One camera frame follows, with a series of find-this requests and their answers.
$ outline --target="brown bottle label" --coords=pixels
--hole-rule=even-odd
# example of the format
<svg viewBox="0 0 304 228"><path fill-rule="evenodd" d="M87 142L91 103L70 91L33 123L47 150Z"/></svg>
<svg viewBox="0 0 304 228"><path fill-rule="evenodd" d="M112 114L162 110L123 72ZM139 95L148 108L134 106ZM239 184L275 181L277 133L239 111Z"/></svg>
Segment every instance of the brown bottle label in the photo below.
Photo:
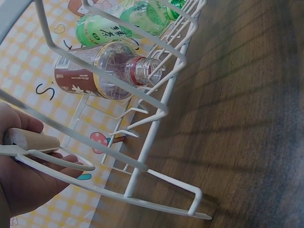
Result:
<svg viewBox="0 0 304 228"><path fill-rule="evenodd" d="M96 67L98 65L99 57L110 44L111 43L108 43L102 47L98 46L89 49L79 48L72 53ZM60 57L56 62L55 80L58 86L68 93L111 99L100 89L98 75L93 74L64 57Z"/></svg>

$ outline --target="brown tabletop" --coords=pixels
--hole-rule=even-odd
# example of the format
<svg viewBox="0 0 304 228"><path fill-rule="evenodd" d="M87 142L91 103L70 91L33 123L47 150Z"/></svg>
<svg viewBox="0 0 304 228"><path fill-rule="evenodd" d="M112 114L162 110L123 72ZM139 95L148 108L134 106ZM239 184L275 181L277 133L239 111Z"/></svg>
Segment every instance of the brown tabletop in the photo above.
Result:
<svg viewBox="0 0 304 228"><path fill-rule="evenodd" d="M199 211L214 219L102 198L92 227L304 227L304 0L209 0L199 24L147 164L200 187ZM136 157L141 143L124 151ZM113 171L107 188L127 181ZM185 209L193 199L148 174L134 195Z"/></svg>

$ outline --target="bottle neck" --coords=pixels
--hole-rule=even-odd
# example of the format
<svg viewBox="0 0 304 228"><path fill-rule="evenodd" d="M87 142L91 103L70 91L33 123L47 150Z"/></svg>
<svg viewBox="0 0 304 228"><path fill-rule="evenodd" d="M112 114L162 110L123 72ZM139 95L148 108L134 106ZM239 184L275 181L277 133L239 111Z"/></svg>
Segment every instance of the bottle neck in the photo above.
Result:
<svg viewBox="0 0 304 228"><path fill-rule="evenodd" d="M126 63L125 73L128 76L129 82L137 86L145 86L150 84L150 82L156 84L161 79L162 69L157 70L150 78L150 81L148 76L159 64L160 62L157 59L136 56Z"/></svg>

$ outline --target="wooden handle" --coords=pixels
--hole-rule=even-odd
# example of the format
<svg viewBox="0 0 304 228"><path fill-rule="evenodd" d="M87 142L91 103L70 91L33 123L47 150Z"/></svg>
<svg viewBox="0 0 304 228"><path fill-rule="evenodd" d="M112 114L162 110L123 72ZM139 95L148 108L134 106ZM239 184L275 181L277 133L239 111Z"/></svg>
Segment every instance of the wooden handle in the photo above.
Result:
<svg viewBox="0 0 304 228"><path fill-rule="evenodd" d="M60 148L60 141L56 137L18 128L11 128L5 132L3 144L18 145L24 150L38 150L44 153L51 153Z"/></svg>

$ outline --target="bottle cap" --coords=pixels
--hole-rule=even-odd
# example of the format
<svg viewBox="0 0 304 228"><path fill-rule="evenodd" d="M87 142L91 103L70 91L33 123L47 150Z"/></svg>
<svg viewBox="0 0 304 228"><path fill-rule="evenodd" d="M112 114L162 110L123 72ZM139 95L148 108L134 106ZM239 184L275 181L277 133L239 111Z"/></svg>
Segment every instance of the bottle cap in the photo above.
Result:
<svg viewBox="0 0 304 228"><path fill-rule="evenodd" d="M173 6L176 6L177 8L182 8L185 4L184 0L169 0L169 3L171 3ZM170 9L169 7L166 8L167 14L171 20L176 20L179 17L179 13L175 12L174 10Z"/></svg>

